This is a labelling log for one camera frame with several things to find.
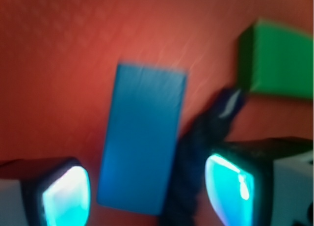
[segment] black fuzzy object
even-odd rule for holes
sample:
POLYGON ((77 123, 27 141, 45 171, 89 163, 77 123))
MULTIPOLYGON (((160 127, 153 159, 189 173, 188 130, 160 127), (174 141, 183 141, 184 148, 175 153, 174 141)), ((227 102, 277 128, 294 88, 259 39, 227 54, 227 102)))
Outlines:
POLYGON ((242 91, 223 89, 213 105, 194 120, 190 131, 179 140, 159 226, 195 225, 196 197, 202 188, 210 148, 228 135, 244 101, 242 91))

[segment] red wall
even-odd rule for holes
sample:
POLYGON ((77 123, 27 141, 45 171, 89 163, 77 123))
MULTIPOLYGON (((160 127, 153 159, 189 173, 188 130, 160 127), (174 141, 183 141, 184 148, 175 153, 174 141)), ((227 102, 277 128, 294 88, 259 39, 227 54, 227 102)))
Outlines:
MULTIPOLYGON (((93 190, 89 225, 154 225, 95 202, 119 60, 188 71, 181 132, 233 85, 236 40, 265 17, 313 33, 313 0, 0 0, 0 159, 78 157, 93 190)), ((251 96, 229 140, 313 138, 311 102, 251 96)), ((206 192, 198 224, 218 225, 206 192)))

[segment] green block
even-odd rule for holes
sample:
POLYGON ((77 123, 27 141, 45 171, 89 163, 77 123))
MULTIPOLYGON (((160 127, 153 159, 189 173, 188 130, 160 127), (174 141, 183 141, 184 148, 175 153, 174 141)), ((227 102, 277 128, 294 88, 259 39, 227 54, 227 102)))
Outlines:
POLYGON ((313 38, 257 21, 239 39, 237 86, 252 93, 313 99, 313 38))

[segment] blue block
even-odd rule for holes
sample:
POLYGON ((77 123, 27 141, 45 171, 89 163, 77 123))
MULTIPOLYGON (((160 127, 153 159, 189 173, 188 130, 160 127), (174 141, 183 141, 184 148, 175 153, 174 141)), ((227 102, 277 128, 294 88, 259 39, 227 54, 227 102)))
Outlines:
POLYGON ((98 185, 100 205, 161 213, 185 84, 182 72, 118 65, 98 185))

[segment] dark object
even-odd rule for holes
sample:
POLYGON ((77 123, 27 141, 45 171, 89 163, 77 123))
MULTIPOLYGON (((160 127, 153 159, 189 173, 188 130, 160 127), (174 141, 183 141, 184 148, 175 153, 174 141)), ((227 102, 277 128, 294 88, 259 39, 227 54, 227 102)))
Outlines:
POLYGON ((312 204, 309 206, 309 209, 308 209, 308 220, 311 224, 313 224, 313 202, 312 204))
POLYGON ((222 90, 212 107, 199 115, 179 140, 160 226, 195 225, 196 196, 202 186, 208 152, 227 136, 244 100, 240 90, 222 90))

